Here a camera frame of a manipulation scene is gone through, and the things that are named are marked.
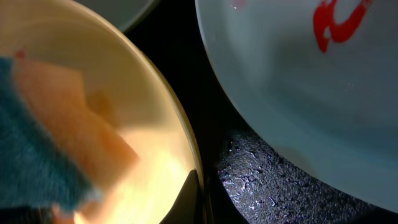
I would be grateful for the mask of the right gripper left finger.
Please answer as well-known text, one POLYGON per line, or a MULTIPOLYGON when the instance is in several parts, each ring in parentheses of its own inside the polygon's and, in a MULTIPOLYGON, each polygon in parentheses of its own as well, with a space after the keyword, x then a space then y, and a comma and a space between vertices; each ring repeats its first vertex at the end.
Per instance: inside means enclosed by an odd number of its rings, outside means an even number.
POLYGON ((172 208, 160 224, 203 224, 203 204, 198 174, 191 170, 172 208))

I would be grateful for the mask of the yellow plate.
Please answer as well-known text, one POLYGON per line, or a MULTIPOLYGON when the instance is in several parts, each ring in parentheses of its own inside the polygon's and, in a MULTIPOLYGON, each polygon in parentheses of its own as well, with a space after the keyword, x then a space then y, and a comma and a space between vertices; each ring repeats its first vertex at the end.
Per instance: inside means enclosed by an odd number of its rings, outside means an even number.
POLYGON ((1 208, 3 223, 161 223, 193 169, 202 199, 200 155, 177 96, 157 67, 107 20, 75 1, 2 1, 2 58, 80 72, 90 110, 137 156, 102 200, 72 213, 58 206, 1 208))

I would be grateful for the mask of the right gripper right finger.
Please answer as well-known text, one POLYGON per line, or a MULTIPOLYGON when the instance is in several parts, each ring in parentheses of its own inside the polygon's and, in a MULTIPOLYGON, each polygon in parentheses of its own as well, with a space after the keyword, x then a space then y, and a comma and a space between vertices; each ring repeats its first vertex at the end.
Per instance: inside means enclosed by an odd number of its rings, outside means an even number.
POLYGON ((210 172, 205 182, 206 211, 211 224, 248 224, 230 199, 216 172, 210 172))

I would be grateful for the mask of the green yellow sponge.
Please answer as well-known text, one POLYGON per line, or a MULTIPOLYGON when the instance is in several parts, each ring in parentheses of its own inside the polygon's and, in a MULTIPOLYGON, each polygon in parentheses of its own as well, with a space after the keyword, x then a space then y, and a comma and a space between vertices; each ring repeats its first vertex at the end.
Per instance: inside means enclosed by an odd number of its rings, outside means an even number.
POLYGON ((75 212, 102 200, 136 160, 86 104, 80 72, 1 59, 1 208, 75 212))

